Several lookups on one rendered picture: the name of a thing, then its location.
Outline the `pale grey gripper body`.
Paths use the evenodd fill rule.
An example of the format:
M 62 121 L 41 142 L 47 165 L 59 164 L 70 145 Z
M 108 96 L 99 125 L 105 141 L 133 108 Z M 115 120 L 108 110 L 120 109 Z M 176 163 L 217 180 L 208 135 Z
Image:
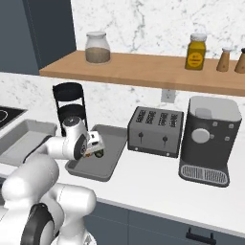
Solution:
M 104 150 L 103 141 L 90 141 L 87 145 L 85 154 L 92 153 L 92 155 L 95 155 L 95 152 L 101 151 L 101 150 Z

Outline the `grey baking tray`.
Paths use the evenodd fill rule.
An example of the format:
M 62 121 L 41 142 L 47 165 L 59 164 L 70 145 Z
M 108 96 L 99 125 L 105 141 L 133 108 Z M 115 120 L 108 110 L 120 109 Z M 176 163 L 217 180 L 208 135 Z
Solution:
M 125 128 L 96 124 L 92 130 L 98 131 L 104 141 L 105 149 L 101 158 L 95 155 L 79 161 L 68 161 L 65 168 L 78 177 L 107 182 L 119 161 L 127 141 Z

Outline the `grey four-slot toaster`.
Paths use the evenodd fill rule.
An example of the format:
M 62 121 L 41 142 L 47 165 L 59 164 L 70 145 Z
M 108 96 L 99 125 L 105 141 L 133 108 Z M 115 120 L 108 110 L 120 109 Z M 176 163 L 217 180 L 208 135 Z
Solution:
M 137 106 L 127 126 L 129 150 L 177 158 L 184 113 Z

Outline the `dark blue drawer front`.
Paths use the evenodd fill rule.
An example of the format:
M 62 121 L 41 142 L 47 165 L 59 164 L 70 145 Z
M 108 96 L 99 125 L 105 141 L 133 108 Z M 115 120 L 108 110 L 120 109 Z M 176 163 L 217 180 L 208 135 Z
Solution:
M 94 211 L 84 220 L 98 245 L 128 244 L 127 209 L 98 202 Z
M 209 237 L 213 234 L 215 245 L 245 245 L 245 238 L 199 228 L 141 212 L 128 212 L 129 245 L 209 245 L 186 238 L 193 234 Z

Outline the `black hob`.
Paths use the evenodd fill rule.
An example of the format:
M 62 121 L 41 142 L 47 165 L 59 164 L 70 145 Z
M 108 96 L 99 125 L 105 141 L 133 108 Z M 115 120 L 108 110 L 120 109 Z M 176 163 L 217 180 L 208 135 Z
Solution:
M 6 125 L 17 119 L 25 112 L 26 109 L 0 106 L 0 129 L 4 128 Z

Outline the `glass jar with brown contents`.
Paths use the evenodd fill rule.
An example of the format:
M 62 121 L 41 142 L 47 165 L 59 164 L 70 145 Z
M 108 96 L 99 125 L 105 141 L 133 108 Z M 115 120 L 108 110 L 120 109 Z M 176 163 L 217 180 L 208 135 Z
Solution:
M 111 52 L 107 42 L 106 32 L 89 32 L 86 36 L 86 61 L 92 64 L 103 64 L 109 62 L 111 59 Z

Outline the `dark grey coffee machine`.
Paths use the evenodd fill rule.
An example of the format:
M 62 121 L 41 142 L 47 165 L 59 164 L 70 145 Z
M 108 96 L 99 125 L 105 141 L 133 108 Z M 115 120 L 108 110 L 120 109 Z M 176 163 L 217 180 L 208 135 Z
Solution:
M 187 181 L 225 188 L 228 161 L 242 117 L 235 101 L 194 96 L 181 145 L 179 176 Z

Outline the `yellow bottle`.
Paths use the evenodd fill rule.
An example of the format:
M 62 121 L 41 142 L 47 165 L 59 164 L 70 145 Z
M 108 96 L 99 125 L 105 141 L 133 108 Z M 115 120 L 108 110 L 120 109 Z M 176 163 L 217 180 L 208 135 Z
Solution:
M 202 70 L 206 54 L 207 36 L 204 33 L 192 33 L 187 51 L 185 68 L 187 70 Z

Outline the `wooden shaker with white cap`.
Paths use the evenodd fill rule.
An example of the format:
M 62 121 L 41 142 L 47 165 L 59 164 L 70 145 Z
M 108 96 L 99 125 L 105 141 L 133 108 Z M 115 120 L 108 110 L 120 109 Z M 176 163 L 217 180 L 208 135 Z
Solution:
M 218 72 L 227 72 L 229 70 L 229 62 L 230 62 L 230 52 L 231 48 L 224 47 L 222 49 L 221 57 L 216 66 L 216 70 Z

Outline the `wooden shaker with black cap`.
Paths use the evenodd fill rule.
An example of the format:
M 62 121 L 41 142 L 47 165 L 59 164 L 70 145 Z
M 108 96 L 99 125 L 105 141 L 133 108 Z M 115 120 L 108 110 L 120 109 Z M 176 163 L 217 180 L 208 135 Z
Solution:
M 241 55 L 236 63 L 234 71 L 239 74 L 245 74 L 245 48 L 241 49 Z

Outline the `white wall socket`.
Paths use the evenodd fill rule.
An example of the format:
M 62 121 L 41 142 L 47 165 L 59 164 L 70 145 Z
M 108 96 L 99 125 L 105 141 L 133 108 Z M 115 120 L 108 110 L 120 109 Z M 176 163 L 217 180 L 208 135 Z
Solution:
M 170 89 L 163 89 L 161 94 L 161 102 L 174 103 L 176 91 Z

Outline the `wooden wall shelf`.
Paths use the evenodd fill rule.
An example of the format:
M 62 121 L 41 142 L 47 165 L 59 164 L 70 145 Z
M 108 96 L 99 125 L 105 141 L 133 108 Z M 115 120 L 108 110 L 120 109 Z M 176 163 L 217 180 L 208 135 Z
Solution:
M 179 56 L 113 53 L 106 64 L 90 64 L 85 52 L 75 51 L 39 71 L 42 77 L 99 81 L 152 88 L 245 97 L 245 75 L 234 71 L 232 60 L 225 73 L 217 61 L 206 59 L 201 71 L 187 70 Z

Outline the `dark blue wall cupboard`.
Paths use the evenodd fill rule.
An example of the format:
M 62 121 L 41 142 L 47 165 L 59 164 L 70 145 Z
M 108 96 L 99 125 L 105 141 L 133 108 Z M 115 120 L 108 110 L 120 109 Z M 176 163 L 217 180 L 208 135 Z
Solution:
M 76 49 L 71 0 L 0 0 L 0 72 L 38 76 Z

